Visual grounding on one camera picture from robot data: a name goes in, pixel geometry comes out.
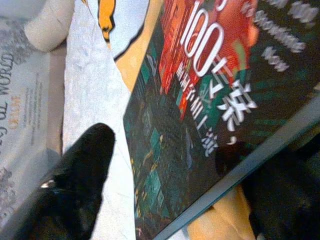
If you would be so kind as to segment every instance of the magazine cover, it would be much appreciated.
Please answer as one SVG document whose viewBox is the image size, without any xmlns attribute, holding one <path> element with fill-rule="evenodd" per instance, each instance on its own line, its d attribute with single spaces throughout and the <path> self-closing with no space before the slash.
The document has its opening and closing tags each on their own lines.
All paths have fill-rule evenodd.
<svg viewBox="0 0 320 240">
<path fill-rule="evenodd" d="M 137 239 L 154 238 L 318 94 L 319 5 L 164 1 L 124 116 Z"/>
</svg>

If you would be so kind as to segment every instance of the white cloth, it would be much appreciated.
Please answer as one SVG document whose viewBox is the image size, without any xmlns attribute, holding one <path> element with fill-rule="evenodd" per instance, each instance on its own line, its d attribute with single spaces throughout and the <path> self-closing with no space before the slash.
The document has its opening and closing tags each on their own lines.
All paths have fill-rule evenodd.
<svg viewBox="0 0 320 240">
<path fill-rule="evenodd" d="M 99 122 L 109 125 L 116 138 L 93 240 L 136 239 L 134 183 L 123 125 L 129 97 L 101 29 L 76 0 L 67 39 L 63 149 Z"/>
</svg>

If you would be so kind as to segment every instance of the cartoon illustration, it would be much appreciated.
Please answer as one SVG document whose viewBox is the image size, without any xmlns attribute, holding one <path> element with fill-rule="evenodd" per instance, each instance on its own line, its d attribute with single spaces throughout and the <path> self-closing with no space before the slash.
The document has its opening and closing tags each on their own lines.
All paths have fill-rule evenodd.
<svg viewBox="0 0 320 240">
<path fill-rule="evenodd" d="M 110 44 L 115 59 L 126 52 L 141 34 L 149 6 L 148 0 L 82 0 Z"/>
</svg>

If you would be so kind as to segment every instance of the white fabric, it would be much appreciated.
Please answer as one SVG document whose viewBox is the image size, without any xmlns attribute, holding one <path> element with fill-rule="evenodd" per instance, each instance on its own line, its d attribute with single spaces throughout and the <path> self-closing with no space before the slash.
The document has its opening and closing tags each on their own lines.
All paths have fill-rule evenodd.
<svg viewBox="0 0 320 240">
<path fill-rule="evenodd" d="M 67 39 L 63 148 L 99 122 L 109 125 L 116 138 L 93 240 L 135 239 L 134 183 L 123 127 L 129 97 L 101 29 L 86 6 L 76 0 Z"/>
<path fill-rule="evenodd" d="M 73 12 L 74 0 L 48 0 L 24 28 L 29 42 L 43 52 L 56 48 L 68 35 Z"/>
</svg>

